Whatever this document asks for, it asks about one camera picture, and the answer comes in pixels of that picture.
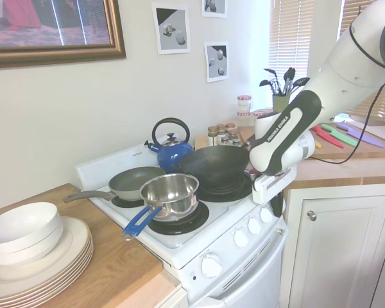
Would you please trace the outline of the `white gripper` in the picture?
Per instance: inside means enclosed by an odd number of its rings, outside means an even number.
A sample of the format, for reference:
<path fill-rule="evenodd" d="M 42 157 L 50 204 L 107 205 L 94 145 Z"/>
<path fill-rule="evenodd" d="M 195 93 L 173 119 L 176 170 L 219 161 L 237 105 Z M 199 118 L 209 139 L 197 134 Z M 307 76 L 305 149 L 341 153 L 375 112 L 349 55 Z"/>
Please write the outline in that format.
<path fill-rule="evenodd" d="M 252 199 L 256 204 L 264 205 L 272 199 L 274 216 L 280 218 L 284 210 L 284 192 L 296 178 L 296 166 L 290 167 L 275 176 L 261 175 L 253 182 Z"/>

